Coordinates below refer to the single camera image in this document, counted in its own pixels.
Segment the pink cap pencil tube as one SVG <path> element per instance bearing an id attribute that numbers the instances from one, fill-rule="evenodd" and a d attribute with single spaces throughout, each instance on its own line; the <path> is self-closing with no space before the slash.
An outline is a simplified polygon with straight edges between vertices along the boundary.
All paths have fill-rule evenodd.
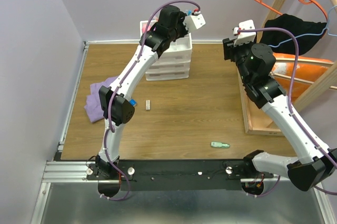
<path id="1" fill-rule="evenodd" d="M 142 24 L 142 29 L 141 29 L 142 33 L 144 33 L 147 30 L 146 26 L 147 26 L 147 23 Z"/>

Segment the white plastic drawer organizer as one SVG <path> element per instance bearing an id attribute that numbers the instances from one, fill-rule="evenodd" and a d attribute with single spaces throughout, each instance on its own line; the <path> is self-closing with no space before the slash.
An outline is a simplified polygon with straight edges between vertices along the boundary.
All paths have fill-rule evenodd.
<path id="1" fill-rule="evenodd" d="M 192 59 L 191 34 L 171 42 L 160 58 L 145 73 L 147 81 L 186 79 Z"/>

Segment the white eraser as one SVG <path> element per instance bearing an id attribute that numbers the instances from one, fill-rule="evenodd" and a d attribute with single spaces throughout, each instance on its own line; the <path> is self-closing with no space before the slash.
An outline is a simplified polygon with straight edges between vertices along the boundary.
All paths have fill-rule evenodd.
<path id="1" fill-rule="evenodd" d="M 150 110 L 151 109 L 151 101 L 150 100 L 146 100 L 145 101 L 145 109 L 146 110 Z"/>

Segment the green stapler remover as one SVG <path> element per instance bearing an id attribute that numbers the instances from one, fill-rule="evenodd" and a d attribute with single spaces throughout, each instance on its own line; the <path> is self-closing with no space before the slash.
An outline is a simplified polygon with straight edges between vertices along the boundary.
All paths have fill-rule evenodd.
<path id="1" fill-rule="evenodd" d="M 223 143 L 223 142 L 212 141 L 211 142 L 211 147 L 212 148 L 224 148 L 224 149 L 228 149 L 228 148 L 230 148 L 230 144 Z"/>

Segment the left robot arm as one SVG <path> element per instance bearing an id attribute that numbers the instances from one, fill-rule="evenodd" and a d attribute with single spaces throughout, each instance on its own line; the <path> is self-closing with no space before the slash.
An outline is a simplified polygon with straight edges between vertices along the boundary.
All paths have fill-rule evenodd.
<path id="1" fill-rule="evenodd" d="M 123 129 L 135 113 L 130 103 L 134 90 L 148 69 L 169 49 L 172 42 L 188 37 L 206 24 L 199 8 L 191 14 L 172 4 L 161 6 L 154 12 L 157 22 L 149 19 L 137 49 L 120 75 L 109 86 L 102 86 L 99 98 L 105 120 L 102 146 L 95 157 L 99 174 L 112 179 L 118 168 L 119 148 Z"/>

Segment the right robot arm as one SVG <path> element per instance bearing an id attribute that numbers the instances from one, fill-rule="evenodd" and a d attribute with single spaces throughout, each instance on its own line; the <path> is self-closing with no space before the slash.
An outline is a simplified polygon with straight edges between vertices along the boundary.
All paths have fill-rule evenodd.
<path id="1" fill-rule="evenodd" d="M 268 172 L 290 179 L 297 189 L 308 191 L 336 170 L 336 149 L 330 148 L 288 102 L 283 87 L 271 76 L 276 62 L 266 44 L 223 40 L 224 58 L 234 62 L 248 98 L 265 112 L 290 142 L 296 157 L 256 150 L 243 159 L 242 171 L 250 178 Z"/>

